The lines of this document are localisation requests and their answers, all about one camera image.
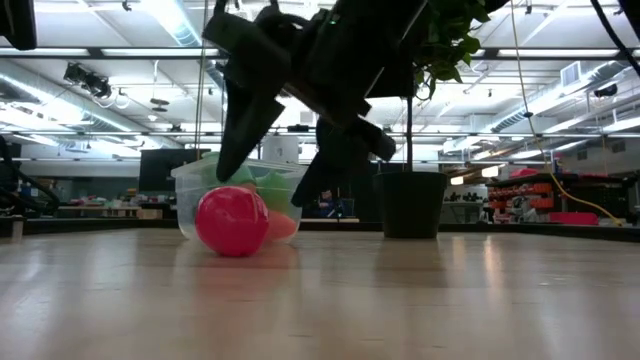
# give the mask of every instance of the yellow cable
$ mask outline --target yellow cable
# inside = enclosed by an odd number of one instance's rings
[[[529,104],[527,102],[527,96],[524,90],[524,78],[522,76],[522,65],[520,63],[520,47],[518,46],[518,33],[517,33],[517,28],[516,28],[516,17],[515,17],[515,6],[513,4],[513,0],[509,1],[511,3],[511,25],[513,27],[513,39],[515,41],[515,46],[516,46],[516,59],[518,61],[518,74],[520,76],[520,87],[522,89],[522,100],[524,101],[524,108],[525,111],[527,113],[529,113]],[[571,194],[569,194],[560,184],[560,181],[558,181],[558,179],[556,178],[556,176],[553,174],[553,171],[551,169],[551,167],[549,166],[549,162],[547,161],[547,157],[544,154],[544,150],[542,149],[542,145],[540,145],[540,140],[538,140],[538,136],[536,133],[536,130],[533,128],[533,121],[531,120],[531,117],[527,117],[527,120],[529,121],[529,127],[531,128],[531,133],[533,134],[533,140],[536,143],[536,146],[538,146],[538,149],[540,150],[540,153],[542,154],[542,158],[544,159],[544,167],[545,170],[549,172],[549,175],[551,175],[551,178],[553,179],[553,182],[556,184],[556,186],[558,187],[558,189],[560,189],[560,192],[562,192],[562,194],[564,196],[566,196],[567,198],[587,205],[587,206],[591,206],[595,209],[598,209],[600,211],[602,211],[605,215],[607,215],[616,225],[618,226],[622,226],[622,222],[620,220],[618,220],[615,216],[613,216],[610,212],[608,212],[606,209],[604,209],[602,206],[598,205],[598,204],[594,204],[592,202],[586,201],[586,200],[582,200],[579,199]]]

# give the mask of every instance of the plastic container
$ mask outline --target plastic container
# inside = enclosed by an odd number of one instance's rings
[[[269,211],[278,211],[295,222],[296,231],[293,234],[271,241],[290,242],[300,226],[302,217],[302,208],[291,205],[291,197],[307,169],[306,166],[249,159],[227,183],[220,183],[215,176],[217,153],[207,155],[202,160],[171,171],[171,176],[176,179],[178,224],[182,234],[187,239],[200,241],[195,229],[195,215],[200,199],[217,187],[234,185],[255,187],[258,195],[265,200]]]

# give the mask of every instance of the wooden table surface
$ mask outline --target wooden table surface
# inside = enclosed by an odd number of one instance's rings
[[[177,230],[0,246],[0,359],[640,359],[640,247],[301,233],[245,259]]]

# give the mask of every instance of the ceiling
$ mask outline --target ceiling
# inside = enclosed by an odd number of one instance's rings
[[[174,0],[157,0],[156,10],[150,10],[146,1],[129,1],[132,11],[122,8],[121,0],[36,0],[36,21],[39,47],[176,47],[176,40],[167,31],[167,23],[177,16],[171,11],[159,12],[163,6],[171,9]],[[195,32],[199,34],[205,17],[203,1],[177,0],[182,3],[186,16]],[[614,15],[618,10],[616,0],[601,0],[614,30],[630,48],[640,46],[631,26],[624,15]],[[268,1],[241,1],[236,11],[247,18],[253,18]],[[281,1],[284,12],[310,17],[318,7],[330,7],[332,1],[288,0]],[[515,0],[515,23],[520,46],[522,48],[615,48],[589,0],[533,0],[533,11],[525,14],[525,2]],[[514,36],[511,23],[511,8],[505,8],[492,14],[491,22],[476,27],[472,35],[481,40],[486,48],[512,48]],[[0,39],[0,46],[8,46]],[[59,59],[0,59],[10,61],[53,84],[68,86],[63,74],[70,60]],[[559,81],[560,71],[572,64],[571,58],[558,58],[553,61],[523,61],[522,75],[525,83],[525,95],[534,96],[545,87]],[[184,130],[193,131],[198,118],[197,98],[199,95],[200,66],[194,60],[161,60],[154,71],[153,60],[80,60],[87,69],[109,77],[114,94],[121,91],[126,96],[112,96],[99,101],[105,110],[126,118],[140,126],[136,131],[166,131],[173,125],[181,125]],[[416,132],[484,132],[479,123],[495,120],[498,114],[522,104],[522,90],[516,61],[474,60],[471,66],[460,67],[463,83],[439,84],[438,91],[431,101],[415,100],[413,110]],[[638,85],[633,76],[616,80],[620,86],[618,99],[635,94]],[[205,74],[202,86],[201,119],[205,131],[219,131],[224,118],[225,106],[221,89]],[[79,87],[71,87],[73,92],[89,100],[88,94]],[[151,98],[161,98],[170,102],[167,112],[157,113],[151,110],[154,105]],[[309,124],[309,110],[295,99],[281,99],[287,105],[287,111],[278,119],[277,125],[287,126]],[[604,106],[613,102],[612,98],[587,100],[584,93],[576,93],[568,99],[548,106],[537,115],[552,118],[548,126],[572,119],[586,113],[594,106]],[[407,109],[398,98],[371,99],[373,106],[367,119],[380,126],[391,126],[393,131],[401,131],[406,121]],[[587,131],[593,126],[589,119],[574,126],[572,131]],[[452,141],[451,136],[418,138],[418,144],[444,144]],[[29,141],[14,139],[17,142]],[[191,137],[174,139],[177,143],[189,143]],[[486,146],[503,146],[487,141],[475,142],[473,151],[482,151]],[[218,138],[205,137],[204,141],[215,142]]]

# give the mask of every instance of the green ball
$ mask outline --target green ball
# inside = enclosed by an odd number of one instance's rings
[[[271,170],[266,176],[256,179],[258,183],[258,195],[264,200],[269,210],[283,214],[289,212],[289,195],[291,187],[289,182],[281,174]]]
[[[202,158],[204,159],[215,159],[216,165],[219,157],[219,152],[208,152],[202,155]],[[256,179],[254,179],[251,169],[249,169],[249,166],[245,164],[242,164],[238,171],[236,171],[226,182],[218,180],[216,177],[216,168],[217,166],[207,167],[202,171],[202,182],[205,187],[215,188],[223,185],[256,185]]]

